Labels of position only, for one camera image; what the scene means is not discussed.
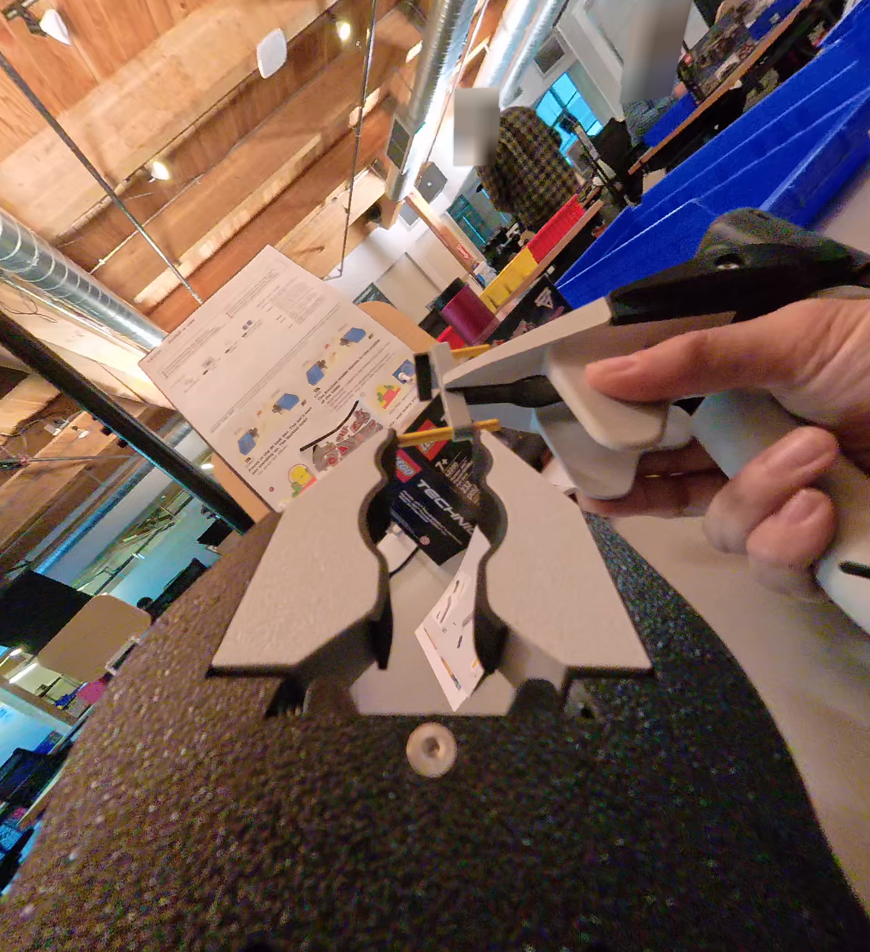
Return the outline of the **toy instruction booklet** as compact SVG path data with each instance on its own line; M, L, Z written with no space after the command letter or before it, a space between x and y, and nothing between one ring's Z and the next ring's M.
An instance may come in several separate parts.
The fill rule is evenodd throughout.
M485 676L474 643L474 615L478 566L487 551L487 540L477 532L466 551L445 565L422 556L422 567L438 597L416 628L416 638L452 713L462 708Z

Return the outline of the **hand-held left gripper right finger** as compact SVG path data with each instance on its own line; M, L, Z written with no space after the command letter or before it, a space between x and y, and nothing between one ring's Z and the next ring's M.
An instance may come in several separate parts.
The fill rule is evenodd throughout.
M514 687L647 676L652 662L582 511L492 433L473 446L473 641L484 673Z

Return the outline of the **yellow plastic bin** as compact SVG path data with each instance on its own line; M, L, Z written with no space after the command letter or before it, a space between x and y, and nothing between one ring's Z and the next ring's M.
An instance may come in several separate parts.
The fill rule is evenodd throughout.
M528 246L523 247L497 276L481 291L480 298L496 314L529 279L534 280L547 270L533 256Z

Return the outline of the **grey red sticker sheet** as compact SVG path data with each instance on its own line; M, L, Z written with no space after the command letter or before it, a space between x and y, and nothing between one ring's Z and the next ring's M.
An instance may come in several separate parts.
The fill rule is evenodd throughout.
M346 419L329 433L303 446L300 457L312 473L320 476L384 429L362 401L356 401Z

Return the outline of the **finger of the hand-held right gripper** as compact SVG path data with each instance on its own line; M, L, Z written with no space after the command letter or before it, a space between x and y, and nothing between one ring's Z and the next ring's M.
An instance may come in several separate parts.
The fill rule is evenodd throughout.
M734 312L612 326L606 299L584 305L491 351L468 360L448 376L465 388L545 376L595 440L613 448L652 449L667 426L667 403L628 404L591 389L590 363L626 356L696 329L726 326Z
M584 496L611 501L631 492L639 449L608 447L591 437L548 379L475 386L470 391L471 407L497 418L502 430L543 439Z

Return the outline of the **black metal pole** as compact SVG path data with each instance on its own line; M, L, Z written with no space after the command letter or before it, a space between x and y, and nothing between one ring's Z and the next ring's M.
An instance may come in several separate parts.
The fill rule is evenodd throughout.
M187 490L231 530L245 534L253 520L202 470L117 404L105 391L66 363L39 338L0 311L0 345L25 366L72 398L156 469Z

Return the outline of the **magenta plastic bin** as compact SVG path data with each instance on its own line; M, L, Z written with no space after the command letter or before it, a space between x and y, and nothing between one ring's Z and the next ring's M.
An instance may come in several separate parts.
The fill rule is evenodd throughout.
M498 326L495 313L466 282L454 281L439 302L442 318L467 345L483 344Z

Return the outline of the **silver ventilation duct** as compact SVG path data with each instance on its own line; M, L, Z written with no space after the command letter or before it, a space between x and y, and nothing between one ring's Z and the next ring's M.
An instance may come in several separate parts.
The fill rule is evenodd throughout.
M479 9L478 1L438 1L430 6L414 83L407 103L394 114L386 148L390 169L385 193L394 203L405 201L414 188Z
M476 88L496 90L501 110L516 99L524 72L547 41L564 5L564 1L506 3L475 80Z
M109 292L92 275L0 208L0 274L126 339L153 351L166 333Z

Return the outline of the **grey angled toy beam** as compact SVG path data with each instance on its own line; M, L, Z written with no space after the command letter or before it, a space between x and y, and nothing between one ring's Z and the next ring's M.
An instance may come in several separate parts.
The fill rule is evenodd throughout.
M453 356L447 342L437 342L429 351L432 388L441 399L445 424L452 431L450 439L455 443L476 441L476 429L464 396L448 388L450 376L461 364Z

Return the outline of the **tan cardboard panel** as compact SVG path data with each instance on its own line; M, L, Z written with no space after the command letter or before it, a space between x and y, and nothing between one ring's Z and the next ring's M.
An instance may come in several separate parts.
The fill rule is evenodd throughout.
M39 667L74 683L104 676L108 663L152 623L150 615L109 594L93 596L36 655Z

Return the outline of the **grey desk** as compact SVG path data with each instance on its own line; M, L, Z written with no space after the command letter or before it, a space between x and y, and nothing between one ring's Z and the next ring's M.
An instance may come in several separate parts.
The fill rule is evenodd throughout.
M870 160L819 231L870 253ZM870 911L870 639L833 605L763 588L738 556L719 554L699 518L594 520L685 596L724 641L769 708L846 876ZM450 712L415 631L462 557L444 567L417 554L395 579L389 666L353 685L368 713Z

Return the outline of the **black panel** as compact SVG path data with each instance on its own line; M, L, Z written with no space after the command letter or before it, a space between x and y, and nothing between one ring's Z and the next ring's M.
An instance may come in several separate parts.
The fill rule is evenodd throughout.
M91 600L80 589L25 570L0 590L0 647L41 653Z

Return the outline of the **black toy set box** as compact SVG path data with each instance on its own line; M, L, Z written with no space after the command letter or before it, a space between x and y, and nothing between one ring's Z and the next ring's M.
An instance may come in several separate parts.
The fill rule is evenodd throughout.
M569 310L543 276L490 329L485 342L498 346ZM472 467L469 442L437 440L397 451L395 477L387 488L391 517L437 565L465 551L476 528L479 488Z

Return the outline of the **blue plastic bin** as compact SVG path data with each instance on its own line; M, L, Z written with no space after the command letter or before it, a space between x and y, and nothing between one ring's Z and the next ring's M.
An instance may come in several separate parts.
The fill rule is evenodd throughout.
M817 117L870 92L870 1L860 2L822 43L819 55L771 92L747 118L766 125L786 114Z
M758 208L811 224L870 155L870 69L822 55L706 143L557 283L572 308L685 262L712 222Z

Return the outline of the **wooden display board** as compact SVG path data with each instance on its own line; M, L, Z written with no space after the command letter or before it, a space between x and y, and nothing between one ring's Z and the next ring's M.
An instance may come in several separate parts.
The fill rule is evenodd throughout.
M358 307L413 353L428 351L437 343L391 303L370 301L360 303ZM208 459L213 463L214 479L250 517L252 526L276 512L219 453L211 451Z

